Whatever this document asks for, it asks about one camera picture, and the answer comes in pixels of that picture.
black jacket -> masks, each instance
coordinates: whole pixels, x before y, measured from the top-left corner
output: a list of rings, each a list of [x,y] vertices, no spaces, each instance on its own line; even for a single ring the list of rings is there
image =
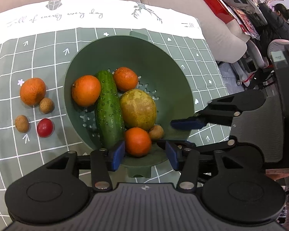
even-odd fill
[[[275,14],[265,3],[259,4],[259,9],[268,23],[260,34],[260,52],[262,56],[266,57],[271,41],[276,39],[289,41],[289,23]]]

cucumber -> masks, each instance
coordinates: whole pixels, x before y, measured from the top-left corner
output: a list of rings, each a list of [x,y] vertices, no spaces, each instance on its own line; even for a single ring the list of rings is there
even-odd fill
[[[102,147],[110,149],[123,140],[124,121],[113,75],[102,70],[96,77],[101,83],[101,93],[95,104],[95,122]]]

red box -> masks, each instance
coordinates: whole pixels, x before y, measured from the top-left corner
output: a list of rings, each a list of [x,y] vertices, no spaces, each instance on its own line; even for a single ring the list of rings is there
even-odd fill
[[[213,13],[225,24],[232,21],[234,17],[228,12],[222,0],[204,0]]]

orange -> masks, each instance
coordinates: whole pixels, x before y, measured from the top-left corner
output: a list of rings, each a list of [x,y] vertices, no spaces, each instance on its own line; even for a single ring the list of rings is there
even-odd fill
[[[138,84],[138,76],[127,67],[118,68],[113,74],[113,79],[115,80],[117,88],[121,91],[134,89]]]
[[[125,131],[125,151],[135,157],[145,156],[152,146],[151,138],[147,131],[134,127]]]
[[[81,107],[93,105],[101,93],[101,84],[93,75],[84,75],[72,85],[72,98]]]
[[[20,99],[29,106],[39,104],[45,97],[46,85],[40,78],[30,78],[20,87]]]

floor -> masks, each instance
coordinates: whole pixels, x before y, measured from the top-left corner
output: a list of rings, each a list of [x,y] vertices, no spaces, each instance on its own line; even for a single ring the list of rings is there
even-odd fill
[[[230,95],[244,91],[243,85],[238,86],[236,84],[236,77],[229,63],[224,62],[219,66],[219,70]]]
[[[243,85],[238,86],[236,84],[236,76],[232,71],[229,63],[224,62],[222,65],[219,66],[219,70],[230,95],[243,92],[245,90],[245,87]],[[262,92],[265,96],[273,96],[277,94],[277,89],[275,85],[271,85],[266,89],[262,90]]]

